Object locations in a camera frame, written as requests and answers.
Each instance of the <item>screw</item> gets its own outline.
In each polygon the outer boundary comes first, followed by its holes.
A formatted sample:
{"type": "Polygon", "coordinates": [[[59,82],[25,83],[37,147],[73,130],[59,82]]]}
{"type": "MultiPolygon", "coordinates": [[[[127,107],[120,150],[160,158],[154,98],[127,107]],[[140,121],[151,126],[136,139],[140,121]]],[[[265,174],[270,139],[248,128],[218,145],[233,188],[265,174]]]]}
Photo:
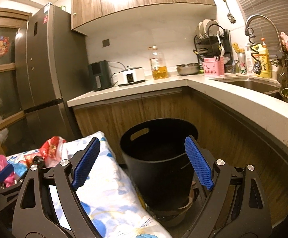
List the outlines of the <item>screw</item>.
{"type": "Polygon", "coordinates": [[[31,170],[31,171],[35,171],[37,168],[38,168],[37,165],[32,165],[32,166],[30,167],[30,170],[31,170]]]}
{"type": "Polygon", "coordinates": [[[254,171],[254,166],[253,166],[253,165],[248,165],[248,169],[249,169],[250,171],[254,171]]]}
{"type": "Polygon", "coordinates": [[[66,166],[67,164],[69,164],[69,160],[66,160],[66,159],[64,159],[60,162],[60,165],[62,165],[62,166],[66,166]]]}
{"type": "Polygon", "coordinates": [[[225,164],[225,162],[222,159],[218,159],[217,164],[220,166],[223,166],[225,164]]]}

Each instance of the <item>kitchen counter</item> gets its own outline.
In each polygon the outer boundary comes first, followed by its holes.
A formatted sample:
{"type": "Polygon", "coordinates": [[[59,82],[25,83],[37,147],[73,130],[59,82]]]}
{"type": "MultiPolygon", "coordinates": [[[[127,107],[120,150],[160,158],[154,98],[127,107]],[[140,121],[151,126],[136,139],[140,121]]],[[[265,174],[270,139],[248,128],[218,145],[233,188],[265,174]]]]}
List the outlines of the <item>kitchen counter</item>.
{"type": "Polygon", "coordinates": [[[253,90],[215,81],[202,75],[173,75],[162,80],[147,80],[144,83],[113,87],[89,92],[68,101],[69,107],[100,102],[107,99],[189,86],[252,120],[288,147],[288,103],[253,90]]]}

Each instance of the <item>floral bedsheet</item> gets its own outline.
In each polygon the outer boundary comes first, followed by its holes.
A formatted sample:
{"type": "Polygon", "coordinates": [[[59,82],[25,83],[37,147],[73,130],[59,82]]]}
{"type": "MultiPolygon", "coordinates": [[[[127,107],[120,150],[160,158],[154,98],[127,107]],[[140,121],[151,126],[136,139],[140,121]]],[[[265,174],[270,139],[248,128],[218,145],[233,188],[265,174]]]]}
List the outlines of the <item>floral bedsheet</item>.
{"type": "MultiPolygon", "coordinates": [[[[77,196],[101,236],[123,238],[171,238],[170,234],[141,206],[129,177],[118,166],[115,156],[103,132],[96,132],[83,139],[65,143],[62,159],[70,159],[82,150],[93,137],[100,140],[100,154],[77,196]]],[[[26,154],[23,152],[7,158],[16,163],[26,154]]],[[[61,226],[70,229],[59,202],[55,186],[50,186],[51,197],[61,226]]]]}

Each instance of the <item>cooking oil bottle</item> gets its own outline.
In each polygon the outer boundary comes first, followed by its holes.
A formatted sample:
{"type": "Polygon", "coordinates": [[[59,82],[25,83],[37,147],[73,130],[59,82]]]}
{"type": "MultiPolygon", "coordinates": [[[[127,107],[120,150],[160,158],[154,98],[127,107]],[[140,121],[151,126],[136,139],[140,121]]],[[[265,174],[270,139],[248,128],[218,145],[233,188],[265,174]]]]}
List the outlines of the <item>cooking oil bottle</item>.
{"type": "Polygon", "coordinates": [[[265,44],[265,38],[261,38],[263,41],[263,44],[258,44],[256,47],[253,47],[255,50],[257,50],[259,53],[257,55],[253,55],[256,59],[261,61],[261,67],[262,71],[261,74],[256,76],[263,77],[263,78],[270,78],[271,77],[271,63],[269,58],[269,52],[267,49],[267,45],[265,44]]]}
{"type": "Polygon", "coordinates": [[[151,63],[151,73],[154,80],[164,79],[168,77],[167,66],[164,54],[158,50],[157,46],[149,47],[150,56],[149,62],[151,63]]]}

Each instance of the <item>yellow detergent bottle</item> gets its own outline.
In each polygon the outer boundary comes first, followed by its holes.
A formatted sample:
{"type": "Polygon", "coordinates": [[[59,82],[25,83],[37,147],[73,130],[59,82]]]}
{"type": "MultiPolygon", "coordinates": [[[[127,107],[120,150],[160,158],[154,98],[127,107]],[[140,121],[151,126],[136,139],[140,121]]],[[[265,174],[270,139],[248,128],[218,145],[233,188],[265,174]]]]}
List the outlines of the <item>yellow detergent bottle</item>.
{"type": "Polygon", "coordinates": [[[263,77],[263,78],[270,78],[271,77],[271,65],[270,65],[270,54],[268,52],[267,46],[264,43],[265,38],[261,38],[263,41],[263,44],[258,44],[256,47],[253,47],[253,49],[257,50],[259,54],[253,55],[256,59],[261,61],[261,67],[262,71],[261,74],[255,74],[258,77],[263,77]]]}

